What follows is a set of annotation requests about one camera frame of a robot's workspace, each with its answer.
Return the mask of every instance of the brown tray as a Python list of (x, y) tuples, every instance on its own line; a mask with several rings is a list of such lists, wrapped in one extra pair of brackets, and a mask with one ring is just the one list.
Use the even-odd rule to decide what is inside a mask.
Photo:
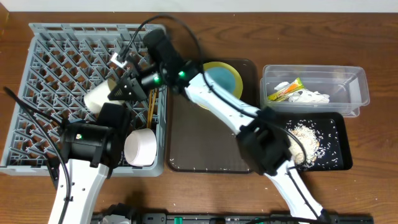
[[(256, 66), (245, 59), (218, 59), (230, 64), (242, 77), (241, 100), (259, 106)], [(181, 95), (170, 94), (169, 143), (166, 160), (179, 172), (239, 173), (251, 172), (239, 155), (231, 130), (216, 116)]]

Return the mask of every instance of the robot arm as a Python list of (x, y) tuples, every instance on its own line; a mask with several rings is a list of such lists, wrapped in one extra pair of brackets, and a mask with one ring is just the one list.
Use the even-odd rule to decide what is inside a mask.
[[(109, 172), (109, 167), (100, 164), (98, 167), (90, 167), (89, 161), (70, 159), (67, 168), (72, 181), (72, 200), (63, 219), (63, 223), (86, 224), (91, 220), (95, 202)], [(52, 207), (49, 224), (58, 223), (66, 193), (66, 181), (63, 170), (60, 169), (57, 195)]]
[[(245, 112), (251, 114), (256, 114), (256, 112), (259, 111), (258, 108), (247, 105), (224, 90), (217, 83), (215, 83), (207, 73), (205, 75), (209, 84), (213, 86), (214, 91), (219, 93), (223, 98), (227, 99), (235, 106), (238, 106), (240, 109), (243, 109)], [(253, 118), (247, 117), (237, 112), (224, 101), (220, 100), (213, 92), (211, 92), (206, 86), (201, 73), (191, 79), (190, 85), (185, 87), (185, 92), (192, 102), (209, 109), (210, 112), (222, 120), (232, 130), (232, 132), (237, 135), (240, 133), (241, 126), (248, 126), (251, 122), (253, 122)], [(287, 205), (289, 206), (290, 214), (293, 217), (310, 218), (316, 220), (317, 217), (322, 215), (323, 208), (311, 196), (310, 192), (297, 173), (297, 170), (289, 169), (289, 167), (293, 167), (294, 165), (295, 164), (293, 160), (286, 160), (277, 169), (276, 175), (269, 175), (267, 173), (264, 173), (264, 175), (270, 178), (281, 196), (283, 196)], [(292, 179), (288, 176), (288, 172), (290, 172), (290, 175), (297, 184), (297, 187)], [(314, 209), (317, 217), (313, 214), (308, 204), (306, 204), (297, 188), (299, 188), (301, 193), (303, 193), (303, 196), (308, 201), (308, 204)]]

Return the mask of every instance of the dark tray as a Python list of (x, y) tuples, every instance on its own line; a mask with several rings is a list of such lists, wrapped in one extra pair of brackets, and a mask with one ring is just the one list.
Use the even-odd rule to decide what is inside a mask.
[(277, 122), (284, 128), (294, 129), (298, 123), (319, 131), (322, 136), (320, 146), (330, 145), (322, 158), (315, 160), (315, 165), (301, 170), (329, 171), (349, 170), (353, 166), (353, 158), (349, 149), (346, 126), (343, 116), (339, 113), (277, 113)]
[[(241, 100), (259, 106), (256, 66), (250, 60), (217, 59), (234, 67), (242, 77)], [(232, 131), (216, 116), (185, 99), (169, 94), (169, 134), (166, 160), (179, 172), (248, 174)]]

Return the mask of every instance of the yellow plate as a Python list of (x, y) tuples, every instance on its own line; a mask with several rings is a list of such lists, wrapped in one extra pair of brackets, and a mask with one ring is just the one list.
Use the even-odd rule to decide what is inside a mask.
[(238, 99), (241, 98), (242, 92), (243, 92), (243, 82), (242, 82), (242, 78), (241, 78), (240, 74), (238, 73), (238, 71), (236, 71), (236, 69), (234, 67), (232, 67), (224, 62), (208, 62), (208, 63), (204, 64), (203, 67), (204, 67), (205, 71), (208, 69), (211, 69), (211, 68), (216, 68), (216, 67), (225, 68), (228, 71), (230, 71), (235, 79), (235, 90), (232, 92), (232, 95), (234, 95)]

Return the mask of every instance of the gray dish rack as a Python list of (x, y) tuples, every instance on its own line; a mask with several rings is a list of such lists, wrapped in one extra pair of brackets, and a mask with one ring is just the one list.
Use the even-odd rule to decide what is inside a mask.
[[(34, 33), (29, 47), (24, 74), (18, 97), (29, 105), (51, 114), (59, 121), (62, 117), (70, 121), (96, 118), (85, 106), (84, 94), (107, 78), (119, 80), (123, 75), (134, 72), (134, 67), (118, 68), (110, 62), (111, 54), (119, 52), (131, 39), (139, 24), (29, 24)], [(158, 24), (147, 24), (139, 31), (131, 50), (137, 55), (139, 65), (149, 63), (143, 36), (151, 30), (163, 29)], [(157, 111), (152, 123), (156, 124), (157, 155), (149, 167), (132, 167), (123, 158), (113, 170), (119, 177), (155, 177), (164, 170), (166, 96), (163, 86), (155, 105)], [(145, 112), (148, 102), (126, 102), (132, 113), (134, 129), (146, 127)], [(34, 115), (42, 123), (56, 144), (60, 143), (54, 126), (47, 118)], [(49, 175), (45, 161), (54, 157), (45, 137), (35, 128), (18, 105), (14, 108), (6, 146), (0, 163), (0, 172), (9, 175)]]

